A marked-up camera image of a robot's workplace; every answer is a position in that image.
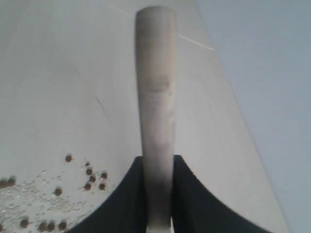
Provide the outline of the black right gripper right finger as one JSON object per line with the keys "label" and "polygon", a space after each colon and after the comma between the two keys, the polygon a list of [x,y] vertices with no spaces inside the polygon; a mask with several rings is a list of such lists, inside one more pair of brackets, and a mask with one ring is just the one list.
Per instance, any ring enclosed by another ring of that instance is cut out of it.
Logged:
{"label": "black right gripper right finger", "polygon": [[180,155],[174,156],[171,214],[176,233],[268,233],[217,199]]}

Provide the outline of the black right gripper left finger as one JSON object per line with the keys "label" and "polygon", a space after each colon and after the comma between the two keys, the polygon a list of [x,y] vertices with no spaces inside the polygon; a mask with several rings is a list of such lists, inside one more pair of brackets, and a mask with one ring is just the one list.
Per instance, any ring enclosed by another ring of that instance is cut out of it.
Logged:
{"label": "black right gripper left finger", "polygon": [[137,156],[113,193],[71,233],[147,232],[146,194],[142,157]]}

